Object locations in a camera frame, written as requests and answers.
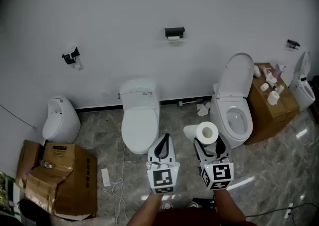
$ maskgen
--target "cardboard box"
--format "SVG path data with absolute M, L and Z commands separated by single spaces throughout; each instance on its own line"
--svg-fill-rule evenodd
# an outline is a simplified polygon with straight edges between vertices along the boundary
M 274 73 L 269 63 L 257 63 L 256 65 L 264 65 Z M 246 145 L 275 136 L 299 113 L 299 105 L 287 87 L 281 93 L 277 105 L 270 105 L 267 98 L 271 88 L 269 87 L 265 92 L 260 89 L 265 82 L 263 74 L 260 78 L 254 77 L 250 88 L 247 101 L 253 119 L 253 133 L 245 142 Z M 278 77 L 277 85 L 282 83 L 282 79 Z
M 26 180 L 33 168 L 38 166 L 40 148 L 39 143 L 25 140 L 20 152 L 15 184 L 25 192 Z
M 82 220 L 97 211 L 97 159 L 74 144 L 48 143 L 43 160 L 53 168 L 33 169 L 26 196 L 48 211 Z

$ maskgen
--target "toilet bowl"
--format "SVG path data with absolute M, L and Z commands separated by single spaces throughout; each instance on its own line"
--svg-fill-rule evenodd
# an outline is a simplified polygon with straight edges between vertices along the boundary
M 120 88 L 124 116 L 122 138 L 136 154 L 145 154 L 159 137 L 160 103 L 156 83 L 151 79 L 132 79 Z
M 226 138 L 231 148 L 243 144 L 253 131 L 253 121 L 246 98 L 254 75 L 254 62 L 245 53 L 232 56 L 214 91 L 210 121 Z
M 289 90 L 295 97 L 300 111 L 307 109 L 316 99 L 313 90 L 307 82 L 307 75 L 310 72 L 309 52 L 304 53 L 300 70 L 294 74 Z
M 48 101 L 48 118 L 42 135 L 49 142 L 73 143 L 81 123 L 70 101 L 64 96 L 55 96 Z

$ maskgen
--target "gray tile floor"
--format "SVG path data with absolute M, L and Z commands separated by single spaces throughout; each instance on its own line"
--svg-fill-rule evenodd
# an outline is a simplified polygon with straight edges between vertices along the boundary
M 183 107 L 165 105 L 160 112 L 160 134 L 173 137 L 176 160 L 180 162 L 177 191 L 165 196 L 175 208 L 185 207 L 192 198 L 209 198 L 198 174 L 199 162 L 195 150 L 183 134 L 186 125 L 208 121 L 198 117 L 193 104 Z M 112 187 L 105 188 L 101 169 L 108 168 L 111 182 L 122 177 L 124 143 L 121 136 L 122 110 L 81 113 L 82 127 L 75 143 L 96 155 L 98 159 L 98 212 L 96 218 L 69 222 L 52 217 L 56 226 L 113 226 L 119 210 L 119 198 Z M 235 179 L 232 184 L 250 180 L 233 188 L 230 194 L 245 215 L 255 215 L 289 203 L 299 205 L 319 202 L 319 125 L 306 110 L 300 113 L 281 133 L 263 142 L 232 150 Z M 147 155 L 132 154 L 125 150 L 123 198 L 130 218 L 150 193 L 146 176 Z M 121 186 L 114 191 L 120 195 Z M 128 223 L 121 203 L 118 225 Z M 297 226 L 308 225 L 316 210 L 305 206 L 294 210 Z M 258 226 L 292 226 L 283 220 L 285 211 L 249 219 Z

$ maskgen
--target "toilet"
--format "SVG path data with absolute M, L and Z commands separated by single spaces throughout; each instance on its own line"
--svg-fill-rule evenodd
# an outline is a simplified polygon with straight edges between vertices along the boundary
M 290 83 L 289 90 L 299 104 L 300 111 L 307 109 L 314 101 L 315 95 L 307 82 L 307 76 L 310 72 L 310 56 L 309 52 L 304 53 L 304 58 L 300 70 L 294 74 Z
M 156 83 L 132 79 L 120 88 L 124 117 L 122 138 L 135 154 L 145 154 L 159 137 L 160 103 Z
M 253 131 L 253 121 L 246 98 L 253 81 L 254 62 L 246 53 L 232 56 L 214 84 L 210 121 L 231 146 L 243 144 Z
M 54 96 L 48 101 L 48 118 L 43 126 L 43 137 L 53 143 L 73 143 L 81 123 L 70 101 Z

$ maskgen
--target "shoe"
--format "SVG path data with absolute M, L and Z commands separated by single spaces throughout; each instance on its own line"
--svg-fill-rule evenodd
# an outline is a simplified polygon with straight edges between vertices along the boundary
M 169 209 L 172 209 L 172 210 L 173 210 L 173 209 L 174 209 L 172 203 L 169 202 L 169 201 L 165 201 L 165 202 L 162 204 L 161 208 L 162 208 L 163 210 L 169 210 Z
M 191 202 L 187 205 L 186 208 L 199 208 L 199 204 L 195 203 L 195 202 Z

